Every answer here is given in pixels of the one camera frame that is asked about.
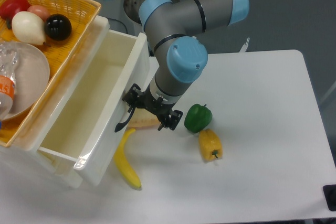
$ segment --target woven basket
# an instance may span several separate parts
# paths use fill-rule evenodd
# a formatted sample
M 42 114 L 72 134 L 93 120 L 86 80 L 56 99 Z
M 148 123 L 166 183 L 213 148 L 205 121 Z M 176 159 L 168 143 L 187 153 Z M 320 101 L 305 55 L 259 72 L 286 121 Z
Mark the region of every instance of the woven basket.
M 67 16 L 72 24 L 72 32 L 68 39 L 64 41 L 54 41 L 47 39 L 47 44 L 51 46 L 37 46 L 46 56 L 50 66 L 50 79 L 48 86 L 38 101 L 30 110 L 23 112 L 15 118 L 3 121 L 0 130 L 0 145 L 9 147 L 13 142 L 17 131 L 20 129 L 33 112 L 42 106 L 50 92 L 52 92 L 57 82 L 62 77 L 62 71 L 67 63 L 79 48 L 86 31 L 97 16 L 101 4 L 92 0 L 28 0 L 31 5 L 45 6 L 51 14 L 63 14 Z M 0 19 L 0 37 L 4 40 L 15 40 L 13 32 L 6 27 L 6 22 Z

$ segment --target black object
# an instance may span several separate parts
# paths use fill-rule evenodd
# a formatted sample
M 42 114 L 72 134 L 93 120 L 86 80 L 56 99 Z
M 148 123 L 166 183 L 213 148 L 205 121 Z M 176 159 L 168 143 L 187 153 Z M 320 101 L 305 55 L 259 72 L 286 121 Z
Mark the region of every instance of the black object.
M 72 31 L 70 20 L 62 14 L 50 15 L 44 24 L 44 31 L 51 39 L 65 40 Z
M 149 87 L 145 92 L 141 92 L 140 87 L 137 84 L 133 84 L 130 90 L 122 98 L 124 102 L 130 107 L 128 112 L 130 113 L 128 119 L 125 122 L 118 123 L 114 129 L 114 132 L 118 132 L 123 129 L 131 120 L 135 108 L 146 109 L 152 114 L 156 115 L 160 121 L 160 126 L 157 129 L 160 131 L 162 128 L 170 128 L 175 130 L 178 125 L 183 112 L 179 110 L 172 110 L 175 104 L 164 104 L 163 98 L 159 97 L 157 100 L 152 96 Z
M 305 224 L 305 221 L 304 220 L 286 220 L 286 221 L 249 222 L 248 224 Z
M 336 211 L 336 185 L 326 185 L 323 187 L 325 200 L 330 211 Z

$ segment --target plastic vegetable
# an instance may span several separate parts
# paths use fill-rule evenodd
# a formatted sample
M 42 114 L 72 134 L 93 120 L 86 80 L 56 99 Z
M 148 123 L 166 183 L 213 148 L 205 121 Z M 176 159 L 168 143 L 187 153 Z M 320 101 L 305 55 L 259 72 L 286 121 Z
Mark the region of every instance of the plastic vegetable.
M 128 162 L 125 153 L 124 153 L 124 146 L 127 142 L 128 137 L 135 132 L 134 128 L 126 130 L 117 150 L 114 153 L 113 160 L 115 165 L 117 166 L 118 170 L 122 174 L 122 176 L 126 179 L 126 181 L 133 187 L 139 189 L 141 188 L 141 181 L 137 176 L 136 172 Z
M 197 133 L 207 127 L 211 120 L 212 113 L 206 105 L 194 104 L 185 116 L 184 126 L 191 132 Z
M 47 18 L 50 16 L 50 12 L 48 11 L 48 9 L 41 5 L 32 5 L 28 8 L 27 11 L 39 16 L 43 20 L 43 22 L 46 21 Z
M 66 16 L 53 14 L 47 18 L 44 29 L 51 39 L 65 40 L 71 34 L 72 25 Z
M 21 42 L 33 45 L 43 45 L 46 42 L 44 22 L 34 13 L 17 13 L 12 20 L 12 29 Z
M 0 6 L 0 17 L 6 20 L 8 29 L 11 29 L 11 22 L 15 14 L 26 11 L 30 7 L 28 0 L 6 0 Z
M 206 129 L 200 131 L 198 143 L 200 145 L 201 155 L 206 161 L 212 161 L 222 157 L 222 143 L 213 130 Z

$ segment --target open drawer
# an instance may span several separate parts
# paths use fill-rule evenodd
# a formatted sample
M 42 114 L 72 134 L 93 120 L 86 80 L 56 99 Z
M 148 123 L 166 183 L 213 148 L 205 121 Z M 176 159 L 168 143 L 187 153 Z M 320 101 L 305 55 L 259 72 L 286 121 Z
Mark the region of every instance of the open drawer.
M 71 68 L 78 72 L 86 69 L 76 85 L 71 86 L 73 79 L 65 75 L 58 86 L 69 88 L 50 99 L 55 103 L 64 96 L 68 98 L 51 107 L 53 111 L 46 103 L 34 117 L 36 127 L 18 136 L 14 146 L 25 149 L 57 175 L 78 177 L 75 171 L 97 185 L 125 130 L 114 132 L 127 112 L 122 97 L 133 83 L 143 86 L 149 55 L 145 34 L 134 37 L 109 30 L 102 41 L 95 43 L 98 51 L 87 66 L 83 62 L 69 64 L 66 75 L 74 75 Z

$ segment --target fake fruit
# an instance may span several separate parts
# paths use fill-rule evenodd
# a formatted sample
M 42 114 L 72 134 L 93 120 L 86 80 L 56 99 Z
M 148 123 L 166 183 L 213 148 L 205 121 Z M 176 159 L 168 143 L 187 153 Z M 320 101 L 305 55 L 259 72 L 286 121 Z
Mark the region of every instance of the fake fruit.
M 160 121 L 156 115 L 145 109 L 136 109 L 127 127 L 143 128 L 159 125 L 159 123 Z
M 50 12 L 48 11 L 48 9 L 41 5 L 32 5 L 28 8 L 27 11 L 39 16 L 43 20 L 43 22 L 46 21 L 47 18 L 50 16 Z
M 117 150 L 114 153 L 113 161 L 117 166 L 118 170 L 122 174 L 122 176 L 126 179 L 126 181 L 134 188 L 141 188 L 141 181 L 137 176 L 136 172 L 128 162 L 125 153 L 124 153 L 124 146 L 127 142 L 128 137 L 135 132 L 134 128 L 126 130 Z
M 33 45 L 43 45 L 46 42 L 44 22 L 34 13 L 17 13 L 12 20 L 12 29 L 21 42 Z
M 47 18 L 44 30 L 51 39 L 65 40 L 71 34 L 72 25 L 66 16 L 62 14 L 52 14 Z
M 206 107 L 194 104 L 188 110 L 184 119 L 184 126 L 191 132 L 197 133 L 207 127 L 212 120 L 212 112 Z
M 29 7 L 28 0 L 6 0 L 0 6 L 0 17 L 6 20 L 8 29 L 11 29 L 13 17 L 19 12 L 28 10 Z
M 222 157 L 222 143 L 213 130 L 206 129 L 200 131 L 198 143 L 200 145 L 201 155 L 204 160 L 212 161 Z

